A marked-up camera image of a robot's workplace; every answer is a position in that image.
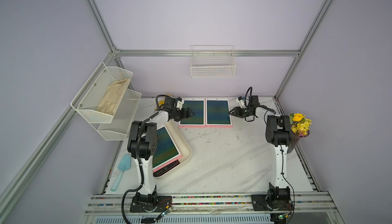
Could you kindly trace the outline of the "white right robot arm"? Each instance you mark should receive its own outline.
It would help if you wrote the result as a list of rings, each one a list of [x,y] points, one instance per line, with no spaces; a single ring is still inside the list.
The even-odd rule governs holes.
[[[266,195],[252,195],[255,210],[277,211],[283,208],[293,208],[291,196],[294,193],[287,179],[288,144],[291,141],[290,117],[280,115],[274,109],[262,105],[258,96],[238,97],[237,107],[229,111],[231,116],[254,121],[262,115],[265,123],[265,139],[273,153],[272,180],[268,184]]]

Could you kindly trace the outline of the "beige storage tray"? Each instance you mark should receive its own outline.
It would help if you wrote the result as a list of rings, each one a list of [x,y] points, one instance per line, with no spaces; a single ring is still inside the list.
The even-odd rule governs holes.
[[[157,130],[157,150],[153,156],[153,176],[162,178],[192,156],[192,149],[172,121]]]

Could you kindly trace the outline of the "pink white writing tablet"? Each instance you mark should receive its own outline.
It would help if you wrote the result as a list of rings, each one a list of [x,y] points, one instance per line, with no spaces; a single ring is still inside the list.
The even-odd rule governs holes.
[[[189,111],[189,118],[179,122],[180,128],[203,128],[206,126],[205,99],[185,98],[183,108]]]

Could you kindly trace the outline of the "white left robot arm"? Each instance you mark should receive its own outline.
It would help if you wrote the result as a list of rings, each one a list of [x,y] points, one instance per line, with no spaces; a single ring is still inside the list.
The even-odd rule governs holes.
[[[155,97],[157,110],[143,121],[133,121],[131,124],[127,150],[138,167],[140,185],[136,189],[128,189],[121,200],[121,214],[125,223],[130,221],[126,216],[125,200],[130,192],[134,192],[130,210],[153,212],[158,207],[158,194],[153,176],[153,156],[158,141],[157,132],[166,122],[192,117],[190,109],[183,108],[184,100],[169,95],[159,94]]]

